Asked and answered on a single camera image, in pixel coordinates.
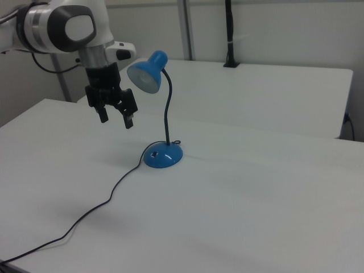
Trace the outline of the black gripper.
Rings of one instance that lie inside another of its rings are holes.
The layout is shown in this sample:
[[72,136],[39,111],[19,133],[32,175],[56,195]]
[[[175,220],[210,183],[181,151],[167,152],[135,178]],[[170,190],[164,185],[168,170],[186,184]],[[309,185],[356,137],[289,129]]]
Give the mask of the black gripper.
[[117,63],[87,68],[86,74],[89,80],[89,85],[85,87],[88,104],[96,108],[100,121],[105,123],[109,120],[104,105],[116,105],[123,116],[125,128],[132,128],[133,116],[138,107],[132,90],[120,88],[121,77]]

